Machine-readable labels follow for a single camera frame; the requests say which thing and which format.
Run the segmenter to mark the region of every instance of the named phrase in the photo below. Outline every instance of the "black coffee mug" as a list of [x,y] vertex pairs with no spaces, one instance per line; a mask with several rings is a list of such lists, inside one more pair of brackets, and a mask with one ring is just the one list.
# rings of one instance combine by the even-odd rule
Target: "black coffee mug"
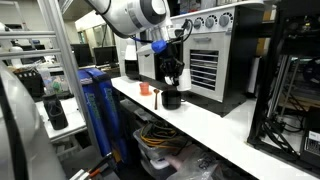
[[60,130],[67,127],[69,124],[57,95],[44,95],[42,99],[53,129]]
[[181,92],[175,90],[163,91],[161,93],[162,105],[165,109],[175,110],[181,106]]

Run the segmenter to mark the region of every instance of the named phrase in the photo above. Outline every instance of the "orange cup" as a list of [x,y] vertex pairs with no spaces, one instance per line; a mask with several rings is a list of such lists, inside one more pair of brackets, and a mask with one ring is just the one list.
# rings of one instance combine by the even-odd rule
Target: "orange cup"
[[148,82],[140,83],[140,90],[142,95],[149,95],[149,83]]

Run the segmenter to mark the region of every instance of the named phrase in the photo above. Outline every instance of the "control knob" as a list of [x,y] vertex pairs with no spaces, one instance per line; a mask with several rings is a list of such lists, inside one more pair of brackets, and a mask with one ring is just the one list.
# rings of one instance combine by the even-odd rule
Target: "control knob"
[[212,17],[207,18],[206,27],[207,28],[212,28],[213,24],[214,24],[214,19]]
[[222,27],[226,27],[229,24],[229,16],[227,15],[220,16],[219,24]]
[[196,20],[194,21],[194,23],[193,23],[193,27],[194,27],[195,29],[200,29],[201,24],[202,24],[201,20],[200,20],[200,19],[196,19]]

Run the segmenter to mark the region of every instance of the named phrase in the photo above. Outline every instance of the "ceiling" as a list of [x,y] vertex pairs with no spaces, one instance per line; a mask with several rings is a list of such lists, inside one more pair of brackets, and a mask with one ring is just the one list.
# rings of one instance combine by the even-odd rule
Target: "ceiling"
[[66,21],[76,21],[83,17],[84,15],[91,12],[93,9],[85,2],[85,0],[67,0],[71,4],[65,10],[62,15],[63,19]]

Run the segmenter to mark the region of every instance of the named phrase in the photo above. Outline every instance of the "white table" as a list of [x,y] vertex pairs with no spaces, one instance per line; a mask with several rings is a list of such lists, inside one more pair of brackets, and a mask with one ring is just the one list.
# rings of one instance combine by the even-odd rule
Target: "white table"
[[61,105],[63,107],[69,125],[64,129],[54,130],[51,122],[48,120],[48,114],[43,106],[43,102],[41,101],[36,103],[37,109],[42,116],[44,127],[47,130],[51,142],[58,141],[87,129],[85,120],[82,118],[78,110],[78,105],[75,98],[61,100]]
[[248,100],[224,118],[188,102],[177,110],[165,110],[158,95],[158,110],[154,110],[155,95],[141,96],[138,81],[127,77],[112,79],[115,89],[168,121],[211,150],[261,180],[317,179],[275,157],[254,149],[246,143],[253,118],[255,101]]

